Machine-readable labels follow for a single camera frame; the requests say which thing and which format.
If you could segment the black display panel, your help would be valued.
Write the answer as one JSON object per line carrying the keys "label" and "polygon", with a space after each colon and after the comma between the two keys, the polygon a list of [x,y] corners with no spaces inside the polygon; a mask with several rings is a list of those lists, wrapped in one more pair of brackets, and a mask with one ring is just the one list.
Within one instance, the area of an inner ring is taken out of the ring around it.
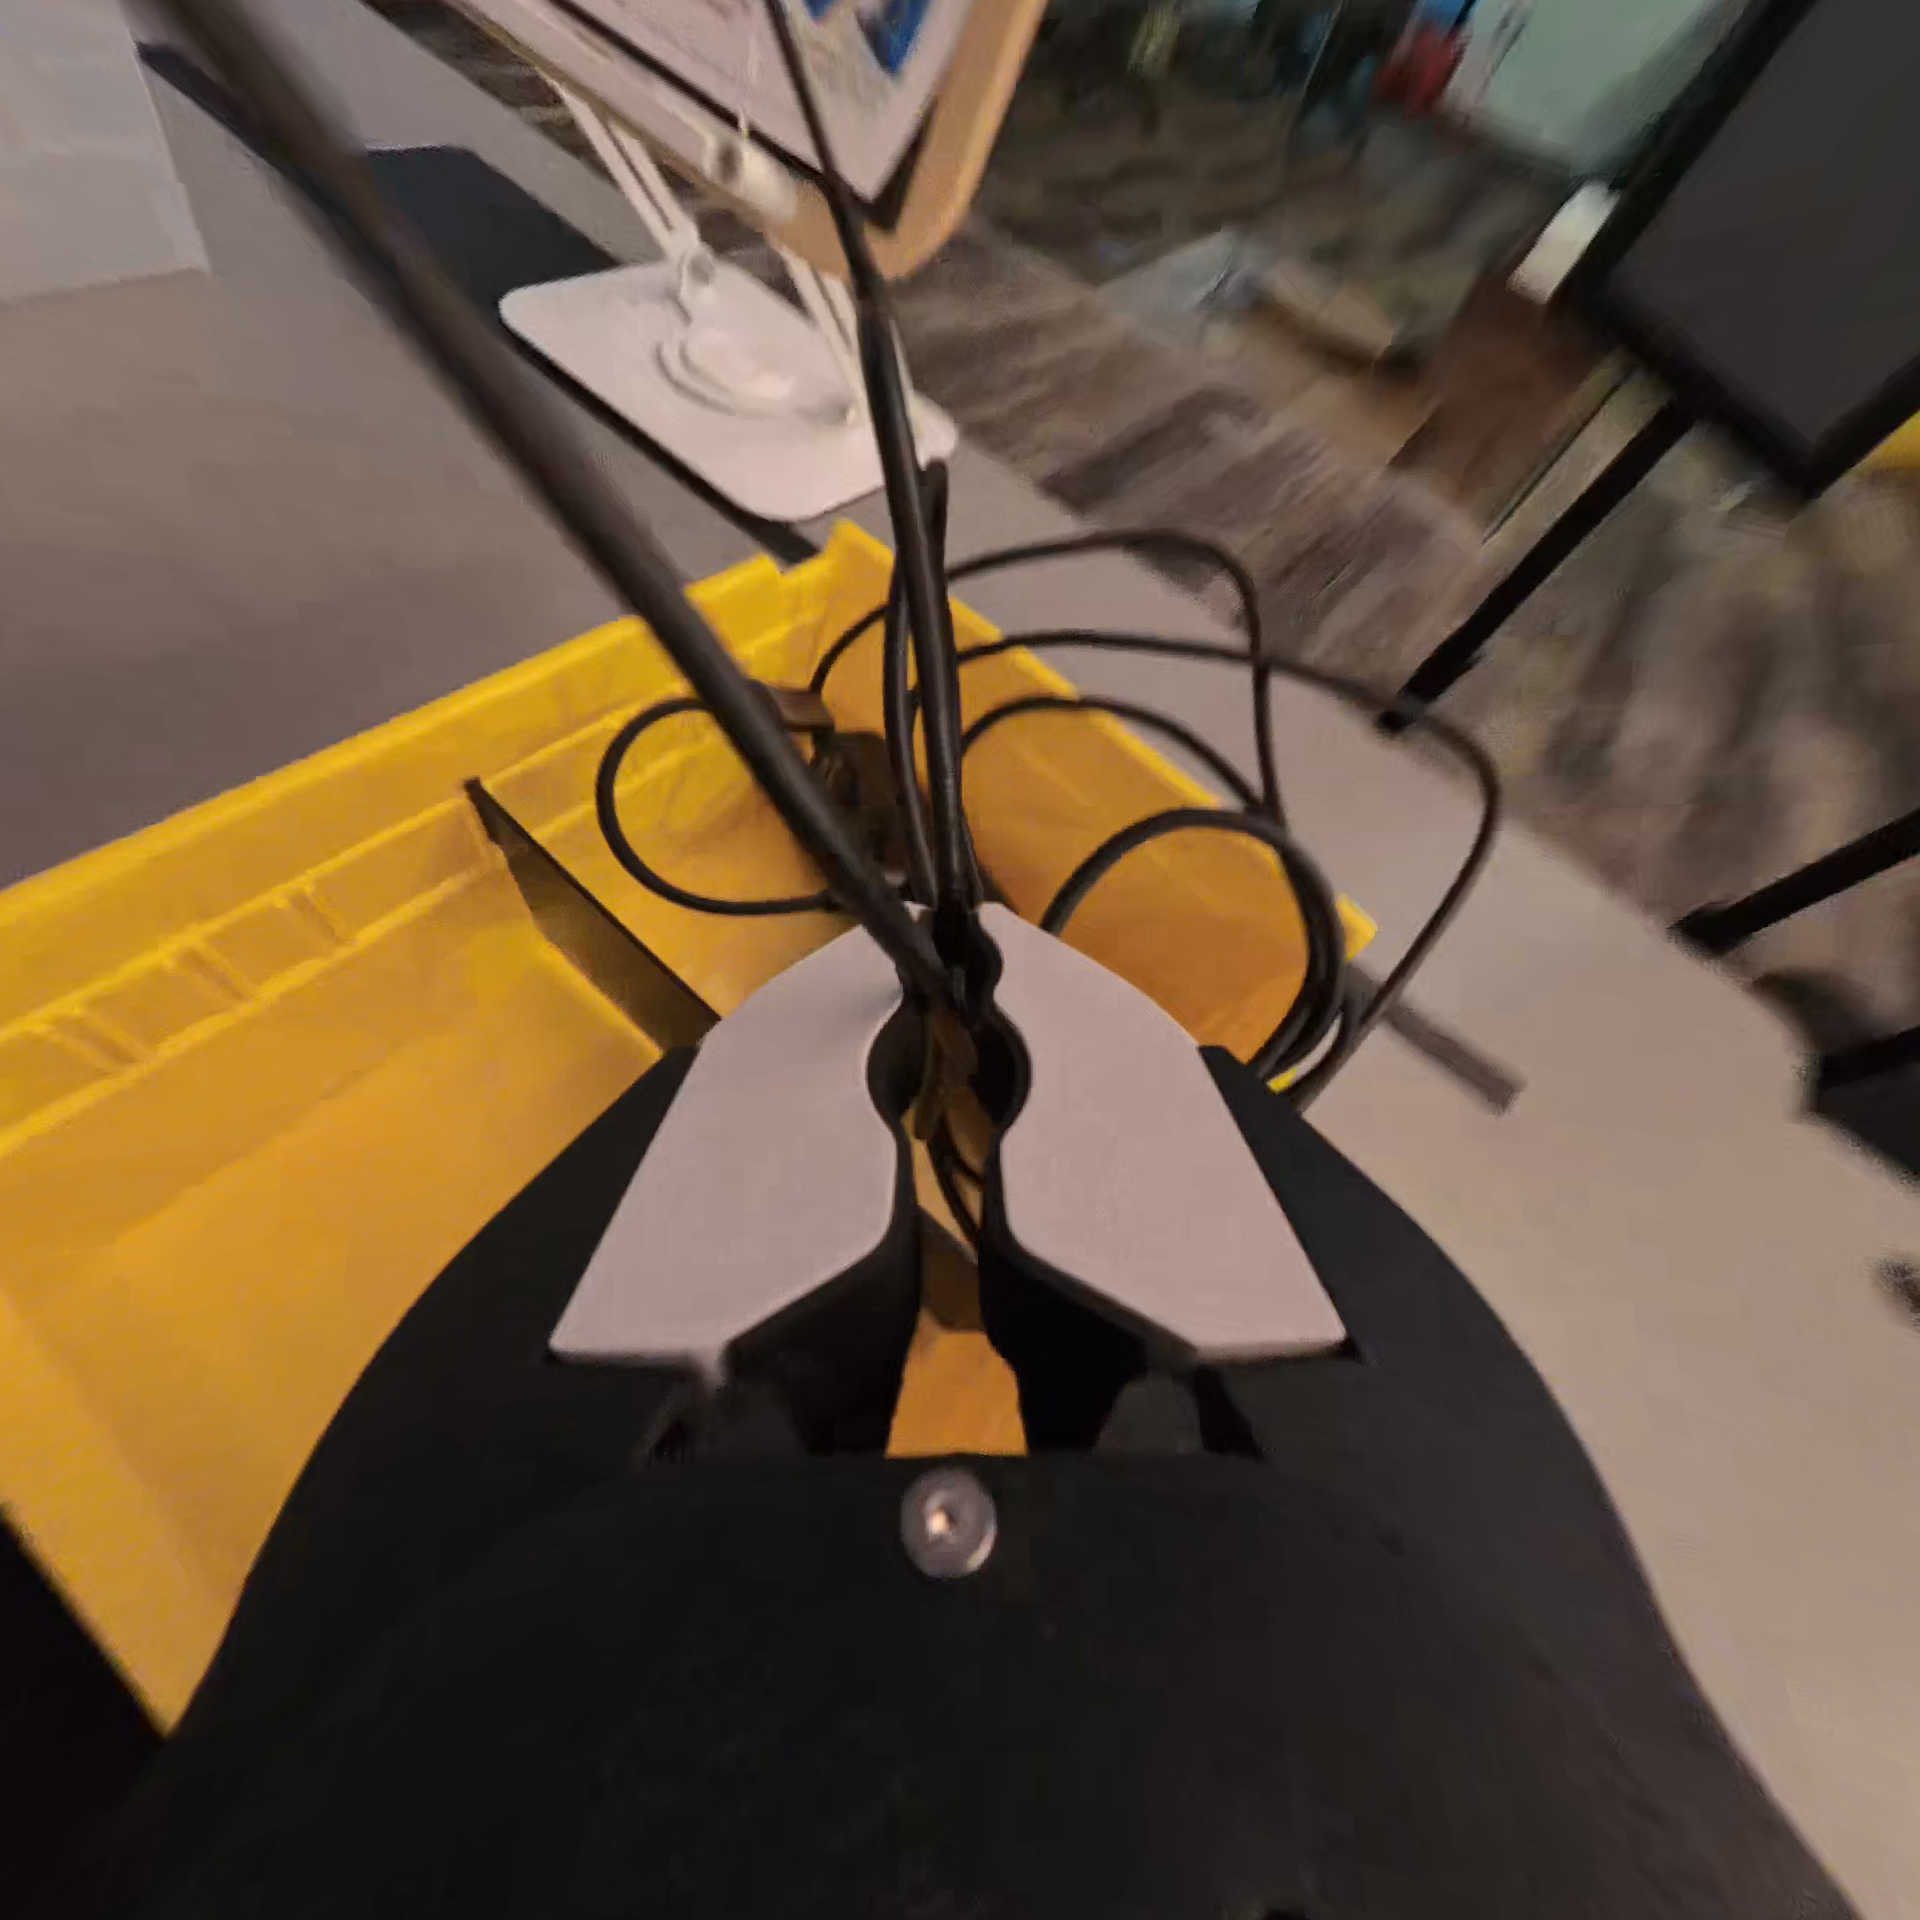
{"label": "black display panel", "polygon": [[1697,428],[1815,500],[1916,414],[1916,4],[1757,4],[1561,301],[1662,400],[1408,674],[1403,731]]}

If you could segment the yellow plastic bin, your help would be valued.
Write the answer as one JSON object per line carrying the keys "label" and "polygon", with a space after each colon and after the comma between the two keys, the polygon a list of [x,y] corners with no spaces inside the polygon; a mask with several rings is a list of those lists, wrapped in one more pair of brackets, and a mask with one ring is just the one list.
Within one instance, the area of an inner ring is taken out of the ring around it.
{"label": "yellow plastic bin", "polygon": [[[953,608],[966,798],[997,905],[1250,1041],[1309,975],[1280,851],[1141,731]],[[794,889],[666,652],[613,620],[4,895],[4,1517],[141,1718],[202,1692],[309,1457],[403,1318],[613,1109],[652,1140],[686,1058],[850,933],[703,916]],[[536,1209],[481,1277],[536,1382],[612,1202]]]}

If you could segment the thin black cable small plug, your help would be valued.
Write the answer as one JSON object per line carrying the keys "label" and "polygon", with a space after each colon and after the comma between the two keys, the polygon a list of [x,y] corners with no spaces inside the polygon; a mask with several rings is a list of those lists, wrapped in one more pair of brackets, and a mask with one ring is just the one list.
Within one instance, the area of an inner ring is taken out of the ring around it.
{"label": "thin black cable small plug", "polygon": [[832,895],[851,905],[857,919],[916,992],[961,1012],[953,972],[937,957],[930,933],[912,919],[851,828],[835,821],[827,790],[805,767],[769,697],[756,691],[710,620],[688,604],[649,529],[628,515],[625,500],[589,464],[568,424],[548,411],[546,395],[525,378],[493,325],[386,212],[366,151],[327,118],[319,99],[302,80],[292,58],[269,46],[247,10],[239,4],[160,4],[160,14],[218,67],[283,156],[319,184],[319,212],[337,242],[377,267],[399,301],[404,332],[445,387],[517,465],[525,489],[609,591],[652,630],[782,821],[830,877]]}

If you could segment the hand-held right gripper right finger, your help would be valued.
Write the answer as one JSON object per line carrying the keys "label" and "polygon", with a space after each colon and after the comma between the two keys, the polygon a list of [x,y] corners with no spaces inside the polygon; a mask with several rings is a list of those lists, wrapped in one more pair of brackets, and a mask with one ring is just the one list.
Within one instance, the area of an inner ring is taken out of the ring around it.
{"label": "hand-held right gripper right finger", "polygon": [[1330,1357],[1350,1330],[1206,1052],[1132,982],[980,915],[980,1317],[1026,1421],[1153,1371]]}

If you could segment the instruction poster board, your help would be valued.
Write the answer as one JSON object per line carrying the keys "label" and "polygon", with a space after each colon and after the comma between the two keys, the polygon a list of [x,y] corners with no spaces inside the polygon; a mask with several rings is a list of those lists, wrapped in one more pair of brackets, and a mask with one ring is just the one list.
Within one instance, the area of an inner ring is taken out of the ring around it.
{"label": "instruction poster board", "polygon": [[1044,4],[459,4],[585,124],[632,135],[774,247],[845,279],[830,168],[782,58],[805,58],[830,160],[886,279],[962,223]]}

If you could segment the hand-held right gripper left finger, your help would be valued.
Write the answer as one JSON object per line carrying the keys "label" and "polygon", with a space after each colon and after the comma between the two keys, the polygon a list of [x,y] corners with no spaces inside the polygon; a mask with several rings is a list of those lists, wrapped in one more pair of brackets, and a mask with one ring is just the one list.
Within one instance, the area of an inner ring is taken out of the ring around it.
{"label": "hand-held right gripper left finger", "polygon": [[548,1351],[756,1383],[794,1421],[892,1418],[920,1311],[919,1068],[869,933],[762,987],[686,1058]]}

